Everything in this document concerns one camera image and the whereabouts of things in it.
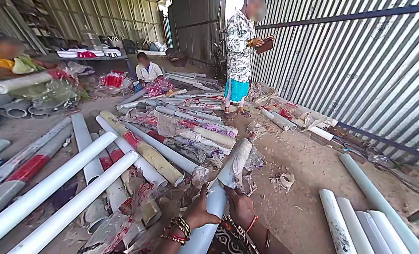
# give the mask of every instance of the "motorcycle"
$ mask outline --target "motorcycle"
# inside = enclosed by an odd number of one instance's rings
[[[219,41],[219,45],[214,43],[214,50],[211,52],[211,59],[213,64],[211,65],[211,69],[209,74],[213,79],[219,79],[226,81],[227,80],[227,59],[222,54],[222,42],[224,39]]]

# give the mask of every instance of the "turquoise skirt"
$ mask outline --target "turquoise skirt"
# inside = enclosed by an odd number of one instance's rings
[[[247,96],[248,92],[249,82],[242,83],[234,79],[228,79],[224,97],[229,96],[231,102],[238,103]]]

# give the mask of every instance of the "corrugated metal wall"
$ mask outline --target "corrugated metal wall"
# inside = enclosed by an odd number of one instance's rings
[[[419,4],[407,0],[267,0],[258,25]],[[419,13],[259,30],[274,49],[255,55],[252,79],[348,125],[419,150]],[[372,140],[390,156],[419,158]]]
[[[18,13],[14,4],[9,0],[0,1],[0,32],[22,40],[29,50],[43,54],[47,53],[45,47],[40,43]]]
[[[186,50],[195,66],[207,67],[211,63],[211,51],[221,36],[220,13],[224,5],[225,0],[174,0],[169,6],[173,45]]]
[[[162,12],[153,0],[43,0],[67,39],[88,27],[99,35],[164,43]]]

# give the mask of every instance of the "dirt floor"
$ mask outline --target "dirt floor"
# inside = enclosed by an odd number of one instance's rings
[[[165,60],[154,60],[168,70],[200,71],[194,66],[185,69],[174,69]],[[99,70],[114,68],[98,66]],[[99,129],[94,120],[96,112],[109,110],[116,112],[115,104],[120,97],[103,97],[79,105],[80,113],[86,118],[91,132]],[[0,138],[10,140],[12,145],[0,154],[8,159],[21,148],[43,135],[65,115],[54,115],[47,119],[11,119],[5,120],[0,127]],[[265,156],[266,166],[252,173],[252,179],[258,189],[252,194],[255,210],[264,222],[293,253],[295,254],[332,254],[335,253],[324,210],[319,199],[319,190],[330,189],[337,197],[348,198],[355,210],[368,210],[365,195],[349,175],[338,159],[339,152],[324,147],[309,139],[306,133],[297,131],[282,132],[264,118],[254,116],[254,120],[269,127],[268,133],[254,142],[258,151]],[[238,138],[247,137],[246,126],[252,121],[236,116],[230,124],[238,128]],[[35,179],[22,191],[42,181],[51,172],[70,159],[76,148],[74,144],[61,149],[58,154],[42,169]],[[396,178],[377,170],[372,164],[359,165],[385,198],[405,220],[406,216],[419,209],[419,195],[407,189]],[[296,181],[289,193],[275,189],[269,178],[280,173],[291,172]],[[46,204],[41,205],[22,223],[0,240],[0,254],[7,253],[24,237],[44,222],[52,213]],[[419,229],[411,225],[419,237]],[[89,235],[75,222],[64,229],[41,253],[75,254]]]

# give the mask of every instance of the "floral kurta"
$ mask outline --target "floral kurta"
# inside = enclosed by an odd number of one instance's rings
[[[253,47],[247,47],[247,41],[256,37],[253,21],[238,10],[227,26],[228,78],[249,82]]]

